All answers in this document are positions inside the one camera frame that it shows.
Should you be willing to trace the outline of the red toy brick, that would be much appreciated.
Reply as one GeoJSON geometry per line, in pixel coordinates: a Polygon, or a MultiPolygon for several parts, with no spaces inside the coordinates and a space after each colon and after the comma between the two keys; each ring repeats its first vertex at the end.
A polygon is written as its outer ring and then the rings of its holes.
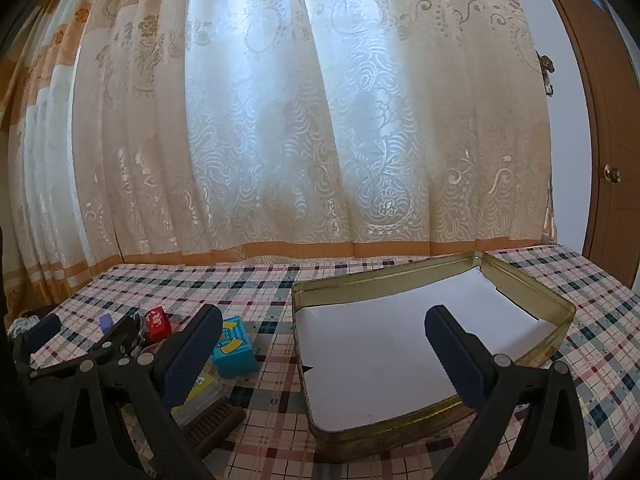
{"type": "Polygon", "coordinates": [[[172,327],[169,318],[162,307],[156,307],[144,317],[145,335],[152,344],[169,338],[172,334],[172,327]]]}

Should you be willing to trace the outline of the teal toy brick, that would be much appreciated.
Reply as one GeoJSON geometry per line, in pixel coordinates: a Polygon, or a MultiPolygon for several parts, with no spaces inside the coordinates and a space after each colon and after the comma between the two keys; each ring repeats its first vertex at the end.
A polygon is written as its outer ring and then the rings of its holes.
{"type": "Polygon", "coordinates": [[[222,321],[222,333],[213,350],[212,363],[218,374],[226,379],[258,371],[250,338],[239,316],[225,318],[222,321]]]}

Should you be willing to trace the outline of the brown wooden block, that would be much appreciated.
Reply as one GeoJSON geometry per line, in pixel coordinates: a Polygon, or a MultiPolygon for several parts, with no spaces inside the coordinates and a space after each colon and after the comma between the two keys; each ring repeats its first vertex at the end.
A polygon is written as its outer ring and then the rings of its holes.
{"type": "Polygon", "coordinates": [[[241,425],[245,417],[244,408],[233,405],[226,396],[222,396],[186,424],[182,432],[198,457],[205,458],[241,425]]]}

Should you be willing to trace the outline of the dental floss pick box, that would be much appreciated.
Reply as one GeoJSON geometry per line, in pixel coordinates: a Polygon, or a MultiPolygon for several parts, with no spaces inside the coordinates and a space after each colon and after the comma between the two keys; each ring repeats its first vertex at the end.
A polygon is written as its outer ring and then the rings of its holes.
{"type": "Polygon", "coordinates": [[[171,409],[171,415],[180,428],[189,425],[201,415],[206,408],[222,397],[222,390],[217,379],[205,372],[201,372],[194,382],[193,388],[183,404],[171,409]]]}

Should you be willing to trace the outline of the purple small block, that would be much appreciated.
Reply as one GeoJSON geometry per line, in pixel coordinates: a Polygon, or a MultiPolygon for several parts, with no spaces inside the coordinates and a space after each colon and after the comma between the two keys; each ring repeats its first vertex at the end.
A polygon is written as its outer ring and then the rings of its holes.
{"type": "Polygon", "coordinates": [[[115,325],[116,325],[116,322],[114,321],[114,318],[112,318],[112,316],[109,313],[102,314],[99,317],[100,330],[104,336],[111,333],[111,331],[114,330],[115,325]]]}

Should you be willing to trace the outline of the plaid tablecloth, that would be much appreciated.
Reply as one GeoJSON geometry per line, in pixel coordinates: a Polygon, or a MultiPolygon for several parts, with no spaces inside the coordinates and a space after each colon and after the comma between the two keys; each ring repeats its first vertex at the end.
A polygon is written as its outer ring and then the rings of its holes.
{"type": "Polygon", "coordinates": [[[246,419],[207,457],[219,479],[431,479],[461,441],[471,415],[431,437],[331,464],[322,434],[401,418],[453,399],[454,386],[424,332],[443,304],[491,353],[570,368],[584,418],[589,474],[605,478],[639,433],[639,298],[577,252],[544,245],[499,252],[537,286],[518,298],[469,255],[433,285],[410,285],[407,258],[304,260],[213,266],[120,264],[56,309],[62,327],[32,359],[47,367],[84,356],[102,315],[160,307],[183,328],[206,304],[239,318],[258,369],[225,379],[246,419]]]}

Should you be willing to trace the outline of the gold metal tin tray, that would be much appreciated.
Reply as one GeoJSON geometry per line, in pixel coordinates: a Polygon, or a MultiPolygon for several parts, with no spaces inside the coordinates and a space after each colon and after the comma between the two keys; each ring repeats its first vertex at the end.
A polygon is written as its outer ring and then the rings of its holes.
{"type": "Polygon", "coordinates": [[[425,335],[426,312],[439,304],[491,353],[531,367],[558,350],[576,313],[488,252],[295,284],[300,388],[322,460],[386,452],[470,414],[425,335]]]}

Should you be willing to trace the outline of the white paper liner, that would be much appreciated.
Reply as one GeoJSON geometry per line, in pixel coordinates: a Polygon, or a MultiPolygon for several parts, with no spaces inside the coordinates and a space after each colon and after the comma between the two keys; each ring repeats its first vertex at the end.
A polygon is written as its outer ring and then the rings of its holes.
{"type": "Polygon", "coordinates": [[[425,313],[438,304],[491,353],[514,360],[555,329],[478,269],[392,296],[300,309],[295,327],[314,424],[326,431],[368,426],[453,396],[424,332],[425,313]]]}

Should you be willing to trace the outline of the brown wooden door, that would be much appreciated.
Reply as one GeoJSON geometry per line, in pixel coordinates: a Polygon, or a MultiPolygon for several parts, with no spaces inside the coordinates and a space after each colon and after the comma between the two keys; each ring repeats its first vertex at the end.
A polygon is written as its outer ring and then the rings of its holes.
{"type": "Polygon", "coordinates": [[[552,0],[585,90],[591,139],[591,202],[582,254],[624,285],[639,269],[639,86],[608,6],[552,0]],[[604,180],[606,164],[622,182],[604,180]]]}

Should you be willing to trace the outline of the cream patterned curtain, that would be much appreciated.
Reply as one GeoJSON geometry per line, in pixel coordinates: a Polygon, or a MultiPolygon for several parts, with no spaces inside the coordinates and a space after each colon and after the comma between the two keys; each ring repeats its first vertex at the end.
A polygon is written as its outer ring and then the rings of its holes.
{"type": "Polygon", "coordinates": [[[434,256],[552,240],[518,0],[36,0],[1,62],[18,261],[434,256]]]}

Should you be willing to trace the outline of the brass door knob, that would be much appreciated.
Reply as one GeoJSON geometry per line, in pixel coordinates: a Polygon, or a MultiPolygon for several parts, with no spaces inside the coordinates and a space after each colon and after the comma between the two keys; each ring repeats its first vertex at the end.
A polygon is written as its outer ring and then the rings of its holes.
{"type": "Polygon", "coordinates": [[[620,184],[622,182],[622,172],[617,168],[609,164],[606,164],[603,168],[604,180],[611,184],[620,184]]]}

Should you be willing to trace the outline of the curtain tieback hook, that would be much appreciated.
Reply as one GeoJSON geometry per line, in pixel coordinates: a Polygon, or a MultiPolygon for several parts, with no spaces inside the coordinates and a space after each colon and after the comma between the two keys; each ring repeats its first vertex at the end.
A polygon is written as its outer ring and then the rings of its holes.
{"type": "Polygon", "coordinates": [[[555,68],[552,59],[548,55],[540,55],[537,53],[537,58],[540,66],[540,72],[542,81],[544,82],[544,92],[546,96],[553,96],[554,89],[551,83],[550,75],[554,73],[555,68]]]}

